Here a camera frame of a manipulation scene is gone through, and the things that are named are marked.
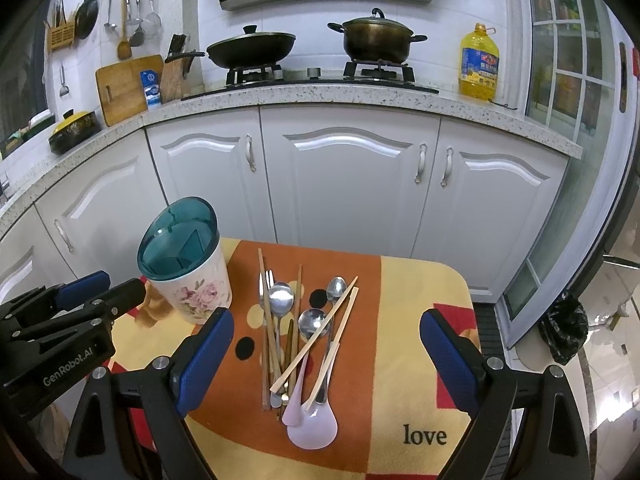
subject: granite countertop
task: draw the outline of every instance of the granite countertop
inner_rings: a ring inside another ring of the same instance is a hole
[[[25,164],[28,168],[24,174],[11,182],[11,198],[0,207],[0,238],[57,181],[91,156],[143,126],[229,108],[304,103],[361,104],[430,112],[491,126],[573,158],[582,156],[580,146],[517,112],[458,94],[441,92],[436,95],[410,89],[313,82],[243,88],[168,103],[105,128],[62,156],[45,152],[40,160],[31,160]]]

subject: black dot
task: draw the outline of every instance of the black dot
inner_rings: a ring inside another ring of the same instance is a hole
[[[246,361],[251,357],[254,354],[254,350],[255,342],[249,336],[243,337],[236,343],[236,357],[241,361]]]
[[[326,290],[324,288],[316,288],[309,295],[309,305],[312,308],[322,308],[326,305]]]

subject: wooden cutting board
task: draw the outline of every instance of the wooden cutting board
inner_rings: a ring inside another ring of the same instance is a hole
[[[95,71],[95,82],[107,126],[113,126],[146,110],[140,72],[154,70],[161,76],[163,67],[162,56],[156,54],[127,59]]]

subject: metal screw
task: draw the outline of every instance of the metal screw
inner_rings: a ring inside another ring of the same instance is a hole
[[[558,365],[551,365],[549,367],[549,373],[551,373],[551,375],[553,375],[553,377],[555,377],[556,379],[560,379],[564,377],[564,372],[562,371],[562,368],[559,367]]]
[[[91,375],[94,379],[101,379],[106,375],[106,373],[107,369],[104,366],[98,366]]]
[[[491,370],[502,370],[504,368],[502,359],[497,357],[489,357],[486,360],[486,363],[489,365],[489,368],[491,368]]]
[[[163,368],[166,368],[168,364],[169,358],[166,355],[156,357],[151,363],[152,367],[156,370],[162,370]]]

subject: cooking oil bottle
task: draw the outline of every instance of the cooking oil bottle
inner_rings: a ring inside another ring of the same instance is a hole
[[[476,29],[460,42],[460,93],[488,101],[495,96],[498,83],[498,61],[500,53],[494,41],[489,38],[483,23],[476,23]]]

